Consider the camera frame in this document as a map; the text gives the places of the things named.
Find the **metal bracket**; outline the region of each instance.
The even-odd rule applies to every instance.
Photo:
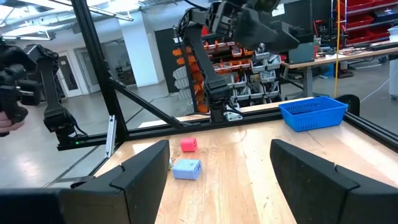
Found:
[[[236,106],[234,106],[234,108],[238,111],[241,111],[241,107],[239,106],[239,103],[237,103]],[[229,105],[226,105],[226,109],[231,110],[232,108]],[[240,114],[233,113],[233,112],[226,112],[225,115],[226,115],[228,121],[239,121],[239,120],[243,119],[243,117]]]
[[[114,151],[114,140],[116,138],[116,119],[114,115],[109,116],[108,134],[106,136],[105,158],[110,158]]]

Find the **hand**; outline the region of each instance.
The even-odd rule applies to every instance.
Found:
[[[24,125],[24,122],[12,124],[12,122],[8,119],[6,113],[0,112],[0,133],[7,133],[10,131],[15,131]]]

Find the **blue block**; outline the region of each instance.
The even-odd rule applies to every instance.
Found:
[[[201,162],[197,159],[180,159],[172,172],[176,179],[196,180],[201,173]]]

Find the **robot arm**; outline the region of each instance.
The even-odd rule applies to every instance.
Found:
[[[82,131],[74,117],[59,102],[54,75],[57,73],[58,54],[42,47],[39,44],[32,44],[24,48],[24,52],[29,58],[37,63],[37,69],[42,74],[44,91],[47,99],[47,108],[44,111],[44,125],[52,133],[55,132],[60,144],[73,141],[74,138],[87,136]]]
[[[293,28],[282,21],[274,21],[271,12],[279,0],[230,0],[214,2],[209,9],[192,8],[186,11],[178,25],[178,35],[189,43],[203,74],[205,101],[212,122],[226,121],[224,113],[229,104],[229,87],[216,74],[201,41],[201,28],[213,34],[229,37],[247,49],[257,49],[263,43],[271,53],[295,49],[299,41]]]
[[[40,70],[47,100],[44,111],[44,125],[50,132],[55,132],[60,144],[70,143],[74,138],[87,134],[77,125],[74,117],[59,103],[54,75],[58,71],[58,54],[39,44],[28,45],[21,50],[5,43],[0,44],[0,112],[18,123],[25,119],[27,110],[18,106],[18,80],[28,73]]]

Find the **desk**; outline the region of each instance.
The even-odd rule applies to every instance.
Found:
[[[386,42],[380,42],[377,44],[372,44],[372,45],[379,45],[379,44],[387,44],[389,41]],[[386,49],[386,50],[378,50],[378,51],[365,51],[356,55],[339,55],[338,60],[339,62],[345,62],[347,60],[354,60],[354,59],[359,59],[359,58],[365,58],[365,57],[373,57],[373,56],[379,56],[379,55],[386,55],[390,54],[393,52],[398,52],[398,47],[391,48],[391,49]],[[301,97],[309,97],[309,96],[320,96],[323,94],[316,93],[312,91],[313,87],[313,77],[312,77],[312,67],[314,66],[319,66],[319,65],[326,65],[329,63],[335,63],[336,62],[336,54],[334,55],[327,55],[324,58],[317,58],[315,59],[314,62],[308,62],[308,63],[300,63],[300,64],[288,64],[285,62],[282,62],[282,65],[285,67],[285,71],[283,74],[283,78],[287,78],[287,74],[289,72],[289,69],[292,68],[305,68],[305,74],[303,76],[303,91],[300,92],[299,94],[293,94],[296,95],[294,98],[301,98]]]
[[[261,110],[277,105],[243,109]],[[180,140],[186,137],[197,138],[197,152],[182,153]],[[176,180],[169,173],[156,223],[295,223],[269,158],[274,138],[398,187],[398,154],[346,122],[296,133],[283,120],[278,120],[125,142],[96,175],[120,165],[153,143],[168,139],[173,161],[200,159],[203,172],[197,180]]]

